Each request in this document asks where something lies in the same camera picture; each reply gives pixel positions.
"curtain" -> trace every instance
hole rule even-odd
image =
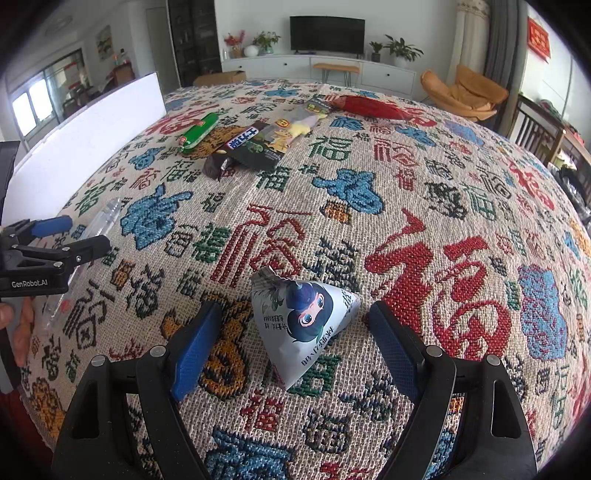
[[[456,80],[458,64],[482,73],[485,68],[486,49],[489,44],[490,9],[486,0],[458,0],[456,37],[447,84]]]
[[[483,74],[503,88],[511,90],[515,72],[519,69],[519,9],[523,9],[524,4],[519,0],[489,0],[489,3],[491,26]],[[498,113],[483,122],[483,125],[497,131],[505,109],[506,102],[498,108]]]

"cardboard box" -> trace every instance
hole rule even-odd
[[[209,87],[211,85],[223,85],[225,83],[238,83],[244,80],[246,80],[246,73],[242,70],[234,70],[232,72],[201,75],[195,79],[193,85],[195,87]]]

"finger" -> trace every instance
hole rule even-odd
[[[28,323],[22,323],[14,329],[12,334],[12,347],[17,350],[28,350],[29,340],[31,338],[31,326]]]
[[[25,297],[22,301],[21,323],[33,323],[33,320],[35,320],[33,303],[29,297]]]
[[[14,361],[19,367],[24,367],[29,353],[31,341],[31,327],[28,323],[22,323],[15,328],[12,335],[12,350]]]
[[[14,311],[8,303],[0,303],[0,329],[6,328],[12,321]]]

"ceiling light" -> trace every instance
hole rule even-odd
[[[65,15],[64,17],[57,17],[50,21],[49,26],[45,30],[45,35],[48,37],[49,35],[53,35],[57,31],[64,28],[66,25],[69,25],[72,21],[71,15]]]

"white vase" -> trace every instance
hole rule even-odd
[[[249,45],[244,49],[244,55],[247,57],[256,57],[258,55],[258,47],[256,45]]]
[[[408,60],[404,57],[394,57],[394,66],[399,69],[405,69],[408,66]]]

